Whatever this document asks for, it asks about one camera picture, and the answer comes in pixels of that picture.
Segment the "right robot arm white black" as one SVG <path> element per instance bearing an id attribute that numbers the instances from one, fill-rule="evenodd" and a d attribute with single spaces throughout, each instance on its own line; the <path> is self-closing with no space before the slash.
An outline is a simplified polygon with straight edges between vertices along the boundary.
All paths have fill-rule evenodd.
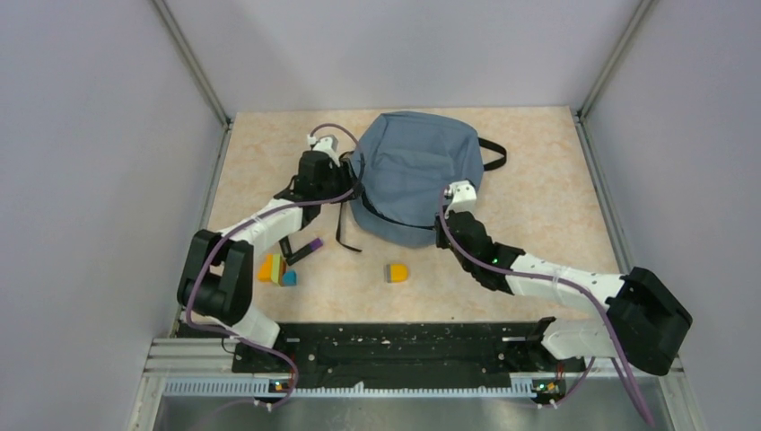
<path id="1" fill-rule="evenodd" d="M 526 346 L 526 357 L 538 370 L 562 359 L 594 356 L 663 376 L 693 325 L 691 313 L 647 268 L 610 274 L 558 265 L 493 241 L 466 211 L 439 214 L 434 226 L 437 247 L 452 251 L 482 287 L 588 314 L 586 320 L 539 321 Z"/>

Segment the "orange grey eraser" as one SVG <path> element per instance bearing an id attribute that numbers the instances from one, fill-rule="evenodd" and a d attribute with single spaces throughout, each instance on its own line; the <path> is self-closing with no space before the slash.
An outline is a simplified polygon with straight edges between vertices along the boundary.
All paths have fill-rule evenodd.
<path id="1" fill-rule="evenodd" d="M 404 264 L 393 263 L 384 266 L 384 279 L 386 283 L 402 283 L 409 278 L 409 268 Z"/>

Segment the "blue grey student backpack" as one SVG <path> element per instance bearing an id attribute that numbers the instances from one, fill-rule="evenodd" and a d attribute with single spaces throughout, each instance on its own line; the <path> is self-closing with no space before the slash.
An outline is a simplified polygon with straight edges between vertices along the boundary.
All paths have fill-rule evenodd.
<path id="1" fill-rule="evenodd" d="M 434 244 L 442 190 L 503 167 L 507 149 L 458 119 L 418 111 L 380 114 L 350 162 L 362 191 L 350 201 L 354 221 L 385 242 L 417 249 Z"/>

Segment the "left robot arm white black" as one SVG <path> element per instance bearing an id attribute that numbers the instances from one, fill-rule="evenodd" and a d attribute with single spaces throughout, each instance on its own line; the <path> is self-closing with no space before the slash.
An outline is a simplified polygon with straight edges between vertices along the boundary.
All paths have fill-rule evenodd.
<path id="1" fill-rule="evenodd" d="M 213 320 L 212 331 L 255 344 L 254 360 L 267 371 L 286 363 L 279 325 L 255 305 L 253 276 L 259 256 L 309 225 L 322 206 L 357 198 L 365 161 L 353 167 L 348 155 L 304 152 L 285 189 L 257 213 L 213 232 L 197 231 L 190 242 L 176 298 L 193 315 Z"/>

